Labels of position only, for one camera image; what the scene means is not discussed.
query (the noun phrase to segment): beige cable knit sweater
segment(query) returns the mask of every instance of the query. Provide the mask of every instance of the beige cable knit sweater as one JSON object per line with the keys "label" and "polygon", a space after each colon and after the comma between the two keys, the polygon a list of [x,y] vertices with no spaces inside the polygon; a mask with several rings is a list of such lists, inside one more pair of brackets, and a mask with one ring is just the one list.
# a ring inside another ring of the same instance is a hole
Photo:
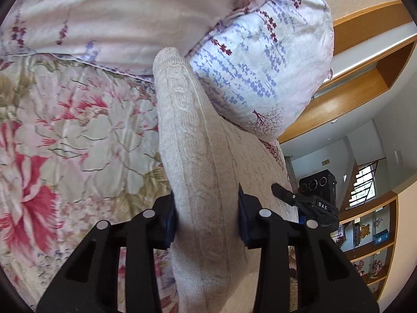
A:
{"label": "beige cable knit sweater", "polygon": [[217,115],[176,49],[159,52],[153,69],[160,153],[179,217],[171,252],[180,312],[249,313],[260,250],[239,238],[238,185],[298,221],[297,210],[271,192],[274,182],[291,189],[286,171],[255,136]]}

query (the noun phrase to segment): bed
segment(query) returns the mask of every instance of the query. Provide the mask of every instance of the bed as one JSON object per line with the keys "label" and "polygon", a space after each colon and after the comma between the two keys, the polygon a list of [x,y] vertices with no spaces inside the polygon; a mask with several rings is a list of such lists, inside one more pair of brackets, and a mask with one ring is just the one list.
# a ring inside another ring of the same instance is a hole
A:
{"label": "bed", "polygon": [[[45,1],[17,0],[0,27],[0,263],[33,309],[97,221],[128,221],[170,192],[149,67],[163,41],[149,49],[133,36],[94,33],[76,6],[51,14],[74,0]],[[328,76],[329,8],[324,0],[238,0],[223,13],[181,54],[216,111],[261,140],[289,187],[276,137]],[[300,74],[300,52],[308,74]],[[178,312],[170,253],[154,257],[163,312]]]}

